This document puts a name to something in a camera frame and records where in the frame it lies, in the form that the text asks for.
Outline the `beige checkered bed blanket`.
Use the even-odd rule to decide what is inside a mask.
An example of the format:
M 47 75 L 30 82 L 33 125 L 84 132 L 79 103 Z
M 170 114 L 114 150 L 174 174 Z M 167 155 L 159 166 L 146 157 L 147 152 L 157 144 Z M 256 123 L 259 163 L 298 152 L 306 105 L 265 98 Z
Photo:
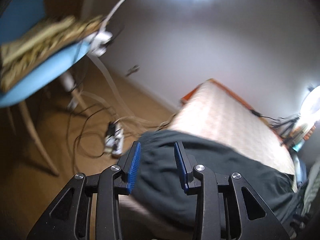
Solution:
M 227 87 L 208 80 L 183 98 L 183 106 L 168 129 L 217 142 L 244 158 L 241 170 L 271 168 L 288 176 L 297 192 L 295 166 L 280 138 L 251 112 L 251 107 Z

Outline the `blue chair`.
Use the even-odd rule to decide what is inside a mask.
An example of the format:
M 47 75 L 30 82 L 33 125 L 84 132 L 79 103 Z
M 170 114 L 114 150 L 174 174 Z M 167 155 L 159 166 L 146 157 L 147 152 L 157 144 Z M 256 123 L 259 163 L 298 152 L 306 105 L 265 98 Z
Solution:
M 51 18 L 44 0 L 1 0 L 1 107 L 18 105 L 31 139 L 55 176 L 59 171 L 40 140 L 26 99 L 60 79 L 89 113 L 69 69 L 88 53 L 86 39 L 99 25 L 74 16 Z

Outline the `dark green pants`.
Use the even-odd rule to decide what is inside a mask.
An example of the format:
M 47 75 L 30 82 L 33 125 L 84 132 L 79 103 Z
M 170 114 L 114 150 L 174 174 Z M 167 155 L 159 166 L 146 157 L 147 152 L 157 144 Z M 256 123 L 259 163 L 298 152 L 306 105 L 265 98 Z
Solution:
M 218 174 L 241 174 L 260 195 L 286 230 L 295 213 L 301 213 L 304 189 L 294 192 L 293 177 L 258 161 L 249 159 L 215 141 L 163 130 L 146 132 L 139 139 L 140 165 L 133 197 L 152 212 L 178 228 L 191 229 L 196 216 L 197 196 L 188 196 L 181 184 L 180 163 L 175 159 L 175 145 L 181 142 L 189 158 L 195 158 L 205 171 L 193 170 L 195 183 L 213 180 Z

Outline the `patterned beige cushion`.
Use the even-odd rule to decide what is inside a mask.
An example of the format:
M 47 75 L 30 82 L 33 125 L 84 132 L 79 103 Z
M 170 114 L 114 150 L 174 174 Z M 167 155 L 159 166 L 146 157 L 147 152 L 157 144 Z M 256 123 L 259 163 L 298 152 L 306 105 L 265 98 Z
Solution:
M 22 37 L 1 44 L 1 92 L 6 93 L 60 49 L 99 30 L 103 16 L 41 20 Z

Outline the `white power strip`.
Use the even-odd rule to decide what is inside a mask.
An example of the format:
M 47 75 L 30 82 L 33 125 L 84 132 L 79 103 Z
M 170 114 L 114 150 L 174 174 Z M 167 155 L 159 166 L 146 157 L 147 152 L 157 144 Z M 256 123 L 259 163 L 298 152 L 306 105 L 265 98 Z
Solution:
M 104 153 L 120 158 L 123 153 L 124 130 L 118 122 L 109 122 L 104 139 Z

